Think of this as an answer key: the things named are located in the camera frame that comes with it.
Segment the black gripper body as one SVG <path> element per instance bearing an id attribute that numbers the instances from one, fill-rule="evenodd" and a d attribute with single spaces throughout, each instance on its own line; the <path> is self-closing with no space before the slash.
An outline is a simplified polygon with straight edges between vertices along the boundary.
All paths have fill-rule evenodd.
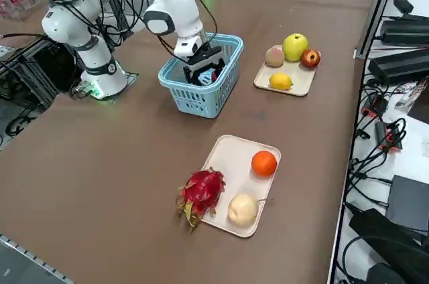
<path id="1" fill-rule="evenodd" d="M 202 54 L 194 55 L 193 57 L 189 58 L 186 67 L 188 67 L 190 70 L 199 70 L 210 64 L 218 65 L 219 60 L 223 59 L 223 57 L 224 54 L 222 52 L 206 57 L 203 57 Z"/>

